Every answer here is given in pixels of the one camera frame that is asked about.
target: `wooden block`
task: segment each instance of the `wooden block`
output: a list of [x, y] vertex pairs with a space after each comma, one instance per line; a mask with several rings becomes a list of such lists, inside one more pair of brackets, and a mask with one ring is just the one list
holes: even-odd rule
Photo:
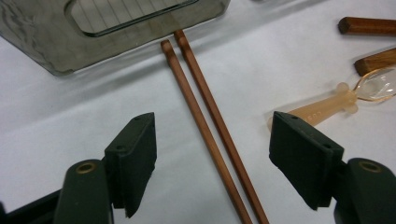
[[396, 65], [396, 49], [389, 49], [355, 62], [355, 68], [362, 77], [375, 69]]

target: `white table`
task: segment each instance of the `white table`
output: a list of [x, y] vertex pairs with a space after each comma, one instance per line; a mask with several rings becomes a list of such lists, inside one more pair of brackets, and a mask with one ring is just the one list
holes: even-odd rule
[[[225, 15], [185, 31], [271, 223], [334, 223], [335, 200], [318, 211], [304, 203], [268, 158], [266, 121], [339, 82], [354, 85], [353, 63], [395, 48], [396, 38], [340, 35], [337, 23], [394, 20], [395, 9], [394, 0], [233, 0]], [[8, 212], [61, 188], [68, 167], [102, 159], [130, 119], [155, 112], [156, 169], [137, 213], [127, 219], [115, 210], [115, 223], [240, 222], [160, 40], [54, 77], [0, 38], [0, 71], [0, 201]], [[367, 158], [395, 172], [396, 100], [358, 104], [357, 114], [340, 112], [317, 128], [345, 148], [343, 161]]]

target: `chopstick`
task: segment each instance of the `chopstick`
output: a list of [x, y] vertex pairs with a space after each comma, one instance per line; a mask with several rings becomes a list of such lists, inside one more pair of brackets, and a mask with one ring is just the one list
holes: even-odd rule
[[242, 202], [242, 199], [238, 193], [238, 190], [236, 189], [236, 186], [233, 182], [230, 172], [227, 169], [224, 159], [221, 157], [216, 141], [212, 133], [210, 132], [209, 126], [205, 121], [204, 114], [202, 113], [193, 95], [189, 82], [187, 81], [186, 76], [184, 75], [184, 72], [180, 66], [180, 63], [172, 48], [171, 43], [169, 42], [169, 40], [164, 40], [163, 42], [161, 42], [161, 47], [169, 63], [169, 66], [171, 67], [175, 75], [177, 83], [181, 91], [183, 92], [184, 98], [186, 99], [187, 104], [189, 105], [192, 116], [194, 117], [195, 122], [201, 132], [201, 135], [205, 140], [210, 155], [212, 156], [212, 159], [216, 164], [220, 177], [230, 195], [231, 201], [233, 202], [233, 206], [235, 207], [238, 216], [240, 217], [243, 223], [252, 223], [248, 215], [248, 210], [246, 209], [244, 203]]
[[396, 21], [345, 17], [338, 23], [343, 35], [396, 35]]
[[198, 86], [198, 89], [201, 95], [204, 98], [206, 107], [209, 110], [210, 116], [215, 122], [216, 128], [219, 132], [223, 145], [225, 146], [228, 155], [233, 163], [233, 167], [239, 177], [239, 180], [244, 188], [244, 191], [247, 195], [247, 198], [253, 208], [253, 211], [256, 215], [256, 218], [260, 223], [268, 224], [267, 216], [265, 215], [264, 210], [262, 209], [262, 205], [260, 200], [256, 194], [253, 185], [251, 184], [250, 178], [248, 177], [248, 173], [245, 169], [244, 164], [239, 157], [238, 151], [236, 149], [235, 144], [233, 143], [233, 139], [227, 129], [227, 126], [219, 112], [218, 106], [216, 105], [215, 99], [206, 84], [204, 75], [199, 67], [198, 62], [195, 59], [195, 56], [190, 47], [189, 41], [187, 37], [184, 35], [182, 30], [178, 30], [174, 32], [175, 39], [177, 41], [178, 46], [181, 49], [184, 60], [187, 62], [188, 67], [192, 73], [192, 76], [195, 80], [195, 83]]
[[396, 64], [396, 49], [389, 49], [355, 62], [355, 69], [358, 74], [363, 77], [364, 75], [373, 72], [374, 70], [390, 67]]

